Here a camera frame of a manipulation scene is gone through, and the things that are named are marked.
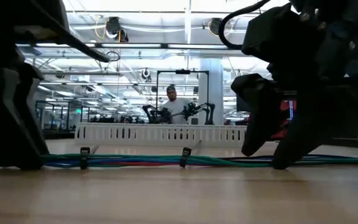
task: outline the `white column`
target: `white column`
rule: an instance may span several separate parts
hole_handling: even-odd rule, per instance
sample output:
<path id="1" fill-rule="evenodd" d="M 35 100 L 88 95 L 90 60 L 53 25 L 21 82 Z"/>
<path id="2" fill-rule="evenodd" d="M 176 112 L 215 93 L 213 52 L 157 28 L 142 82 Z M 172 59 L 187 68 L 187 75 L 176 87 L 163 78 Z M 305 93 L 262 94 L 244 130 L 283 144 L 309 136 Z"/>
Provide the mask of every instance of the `white column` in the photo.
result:
<path id="1" fill-rule="evenodd" d="M 214 124 L 223 125 L 223 68 L 220 58 L 200 59 L 200 70 L 209 71 L 208 77 L 205 73 L 198 74 L 198 96 L 199 104 L 207 102 L 207 88 L 209 85 L 209 102 L 215 104 Z M 199 124 L 205 124 L 205 112 L 198 115 Z"/>

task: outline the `wooden table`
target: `wooden table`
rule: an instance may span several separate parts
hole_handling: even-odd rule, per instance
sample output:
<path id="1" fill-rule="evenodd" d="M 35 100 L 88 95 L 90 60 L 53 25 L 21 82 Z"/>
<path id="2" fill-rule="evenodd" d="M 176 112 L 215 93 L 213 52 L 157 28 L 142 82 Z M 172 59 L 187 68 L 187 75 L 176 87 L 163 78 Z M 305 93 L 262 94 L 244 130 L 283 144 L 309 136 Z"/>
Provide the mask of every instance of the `wooden table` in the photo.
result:
<path id="1" fill-rule="evenodd" d="M 78 152 L 49 141 L 52 153 Z M 271 154 L 275 143 L 258 153 Z M 179 154 L 180 148 L 100 147 L 96 153 Z M 358 156 L 358 149 L 315 153 Z M 239 150 L 195 154 L 240 156 Z M 0 223 L 358 223 L 358 166 L 0 169 Z"/>

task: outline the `ceiling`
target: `ceiling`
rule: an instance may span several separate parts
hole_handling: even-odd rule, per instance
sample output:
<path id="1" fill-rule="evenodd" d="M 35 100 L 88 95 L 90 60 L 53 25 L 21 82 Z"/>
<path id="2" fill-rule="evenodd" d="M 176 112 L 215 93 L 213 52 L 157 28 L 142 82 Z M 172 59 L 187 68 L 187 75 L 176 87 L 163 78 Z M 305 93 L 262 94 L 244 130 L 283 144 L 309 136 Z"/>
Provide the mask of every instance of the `ceiling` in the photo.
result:
<path id="1" fill-rule="evenodd" d="M 155 103 L 151 85 L 156 82 L 157 70 L 198 70 L 200 60 L 220 58 L 224 69 L 224 112 L 231 114 L 236 108 L 235 94 L 229 85 L 237 75 L 259 73 L 270 78 L 266 71 L 267 63 L 254 57 L 246 57 L 239 51 L 228 50 L 222 46 L 219 37 L 212 34 L 209 22 L 212 18 L 223 18 L 257 0 L 63 0 L 71 33 L 89 46 L 103 48 L 108 53 L 114 51 L 121 56 L 117 62 L 99 63 L 76 49 L 64 45 L 39 44 L 36 47 L 26 45 L 20 49 L 26 62 L 38 67 L 45 76 L 40 91 L 48 95 L 48 100 L 71 100 L 81 98 L 84 105 L 91 106 L 100 113 L 106 107 L 127 114 L 142 114 L 139 106 Z M 287 0 L 272 0 L 260 11 L 286 4 Z M 227 25 L 226 37 L 235 44 L 242 43 L 248 22 L 259 11 L 236 17 Z M 106 35 L 105 23 L 109 17 L 119 17 L 120 25 L 129 38 L 131 48 L 105 47 L 117 41 Z M 143 47 L 141 44 L 155 44 L 159 47 Z M 165 47 L 160 44 L 186 44 L 186 47 Z M 142 78 L 147 69 L 151 82 Z M 78 82 L 103 83 L 89 85 L 85 89 Z M 196 98 L 194 86 L 198 85 L 195 74 L 162 74 L 159 82 L 177 84 L 178 95 Z"/>

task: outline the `white cable tray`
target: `white cable tray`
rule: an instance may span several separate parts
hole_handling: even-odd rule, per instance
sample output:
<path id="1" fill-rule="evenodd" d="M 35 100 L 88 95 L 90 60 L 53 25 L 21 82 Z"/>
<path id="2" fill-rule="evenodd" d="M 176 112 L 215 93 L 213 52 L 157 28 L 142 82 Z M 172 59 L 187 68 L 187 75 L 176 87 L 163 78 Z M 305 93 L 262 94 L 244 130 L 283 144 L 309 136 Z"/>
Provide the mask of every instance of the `white cable tray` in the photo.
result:
<path id="1" fill-rule="evenodd" d="M 241 147 L 244 126 L 80 123 L 79 145 Z"/>

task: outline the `black cable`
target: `black cable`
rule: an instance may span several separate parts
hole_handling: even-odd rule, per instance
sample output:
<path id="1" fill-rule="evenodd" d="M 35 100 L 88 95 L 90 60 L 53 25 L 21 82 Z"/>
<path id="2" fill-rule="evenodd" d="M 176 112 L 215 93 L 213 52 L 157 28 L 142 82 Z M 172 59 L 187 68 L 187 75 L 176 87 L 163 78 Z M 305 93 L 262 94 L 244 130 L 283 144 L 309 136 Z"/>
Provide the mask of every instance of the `black cable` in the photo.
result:
<path id="1" fill-rule="evenodd" d="M 232 44 L 224 36 L 224 27 L 226 26 L 226 23 L 229 22 L 229 20 L 231 20 L 232 18 L 234 18 L 236 16 L 251 13 L 251 12 L 254 12 L 255 10 L 260 9 L 262 6 L 264 6 L 269 1 L 270 0 L 261 0 L 260 2 L 257 2 L 251 6 L 247 6 L 243 9 L 237 10 L 237 11 L 232 12 L 229 15 L 227 15 L 220 23 L 219 30 L 218 30 L 218 36 L 221 39 L 222 43 L 224 45 L 226 45 L 227 47 L 229 47 L 230 49 L 241 50 L 241 47 L 242 47 L 241 44 Z"/>
<path id="2" fill-rule="evenodd" d="M 121 56 L 119 55 L 119 53 L 117 53 L 115 51 L 109 51 L 106 53 L 106 55 L 108 55 L 108 56 L 110 56 L 110 54 L 117 55 L 117 58 L 116 58 L 116 56 L 114 56 L 114 58 L 112 60 L 110 60 L 110 62 L 117 62 L 118 60 L 121 59 Z"/>

